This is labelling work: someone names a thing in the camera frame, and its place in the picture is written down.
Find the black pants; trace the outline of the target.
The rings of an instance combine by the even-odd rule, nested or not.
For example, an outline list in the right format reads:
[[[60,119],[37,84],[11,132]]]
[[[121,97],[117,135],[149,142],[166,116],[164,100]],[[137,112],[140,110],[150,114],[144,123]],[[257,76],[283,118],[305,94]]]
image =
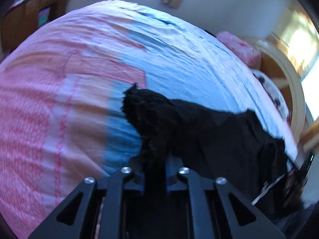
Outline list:
[[[271,220],[302,209],[285,142],[266,132],[254,111],[216,111],[136,86],[124,92],[122,111],[142,139],[143,167],[173,155],[200,176],[226,178]]]

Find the brown wooden desk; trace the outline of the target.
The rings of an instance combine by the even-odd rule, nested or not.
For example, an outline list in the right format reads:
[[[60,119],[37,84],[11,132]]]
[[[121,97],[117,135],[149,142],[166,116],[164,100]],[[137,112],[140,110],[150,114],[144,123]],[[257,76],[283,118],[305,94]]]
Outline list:
[[[8,10],[1,20],[3,51],[13,51],[41,26],[63,16],[68,0],[27,0]]]

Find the headboard window curtain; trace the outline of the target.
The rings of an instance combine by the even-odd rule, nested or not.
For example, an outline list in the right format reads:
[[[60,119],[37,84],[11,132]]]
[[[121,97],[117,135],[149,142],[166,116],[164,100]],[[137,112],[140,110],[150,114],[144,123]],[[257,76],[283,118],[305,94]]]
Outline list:
[[[318,32],[297,0],[290,0],[267,41],[286,55],[301,79],[318,59]]]

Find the cream wooden headboard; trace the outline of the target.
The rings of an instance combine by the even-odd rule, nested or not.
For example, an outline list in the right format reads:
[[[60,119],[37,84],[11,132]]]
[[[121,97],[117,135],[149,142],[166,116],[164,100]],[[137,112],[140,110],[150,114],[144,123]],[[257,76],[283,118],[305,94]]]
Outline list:
[[[260,70],[282,93],[289,109],[288,123],[295,141],[298,142],[305,123],[305,98],[298,73],[286,55],[274,44],[255,37],[242,39],[261,52]]]

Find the blue pink bed sheet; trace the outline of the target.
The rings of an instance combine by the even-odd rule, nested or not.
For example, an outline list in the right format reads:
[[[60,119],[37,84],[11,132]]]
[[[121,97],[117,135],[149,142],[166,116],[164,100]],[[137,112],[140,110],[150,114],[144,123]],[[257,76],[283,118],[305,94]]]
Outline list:
[[[290,128],[251,70],[200,28],[165,12],[102,1],[44,25],[1,63],[1,215],[27,238],[85,177],[105,176],[141,142],[122,112],[133,83]]]

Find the white patterned pillow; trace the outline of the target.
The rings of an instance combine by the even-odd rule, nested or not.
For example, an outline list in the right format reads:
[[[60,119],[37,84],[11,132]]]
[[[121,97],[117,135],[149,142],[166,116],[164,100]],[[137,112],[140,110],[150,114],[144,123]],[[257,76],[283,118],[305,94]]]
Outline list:
[[[280,90],[277,88],[277,86],[273,83],[273,81],[265,75],[263,72],[259,70],[251,69],[252,74],[258,79],[258,81],[261,83],[265,91],[267,92],[268,96],[270,96],[270,99],[273,101],[277,111],[281,115],[282,119],[284,121],[287,121],[290,115],[289,109],[286,105],[286,101],[284,100],[284,97]]]

